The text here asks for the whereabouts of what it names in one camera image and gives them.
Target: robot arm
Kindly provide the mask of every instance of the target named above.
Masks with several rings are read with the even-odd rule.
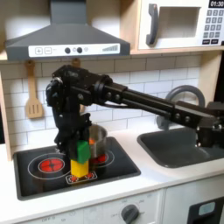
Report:
[[[77,139],[88,140],[88,127],[91,125],[90,114],[80,115],[80,105],[93,103],[111,108],[142,109],[163,116],[171,122],[195,129],[198,146],[218,144],[224,147],[222,104],[219,108],[210,109],[182,101],[163,100],[116,84],[108,75],[90,73],[73,66],[63,66],[52,74],[52,81],[46,88],[46,99],[59,129],[55,142],[72,159],[77,156],[74,148]]]

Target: range hood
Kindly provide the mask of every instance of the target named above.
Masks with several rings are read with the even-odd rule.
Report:
[[[51,0],[51,24],[7,40],[8,60],[129,55],[130,43],[87,25],[86,0]]]

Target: stovetop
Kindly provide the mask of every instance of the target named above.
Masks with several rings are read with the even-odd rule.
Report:
[[[141,173],[113,137],[107,138],[106,154],[90,161],[89,174],[83,178],[71,175],[69,159],[58,153],[55,146],[17,152],[14,166],[19,200],[63,193]]]

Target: gray sink basin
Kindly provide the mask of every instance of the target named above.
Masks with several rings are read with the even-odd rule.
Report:
[[[224,149],[195,147],[196,135],[192,129],[142,134],[137,141],[159,165],[169,168],[224,158]]]

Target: cabinet door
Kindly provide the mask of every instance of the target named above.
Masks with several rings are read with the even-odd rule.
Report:
[[[138,49],[201,46],[207,8],[208,0],[142,0]]]
[[[168,188],[162,223],[186,224],[190,206],[223,197],[223,189],[224,175]]]

